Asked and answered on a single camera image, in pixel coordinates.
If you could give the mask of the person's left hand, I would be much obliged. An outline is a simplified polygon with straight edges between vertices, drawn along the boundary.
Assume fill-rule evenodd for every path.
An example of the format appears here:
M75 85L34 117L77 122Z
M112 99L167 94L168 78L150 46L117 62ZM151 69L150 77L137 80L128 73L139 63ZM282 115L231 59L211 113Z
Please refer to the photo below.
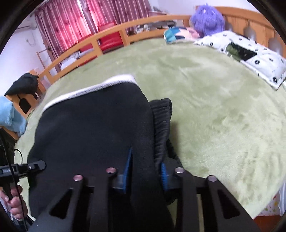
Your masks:
M23 188L20 185L16 187L11 187L11 194L13 198L9 200L8 196L4 193L3 188L1 187L1 199L8 206L8 211L16 220L23 220L28 215L28 208L26 202L23 200L21 195Z

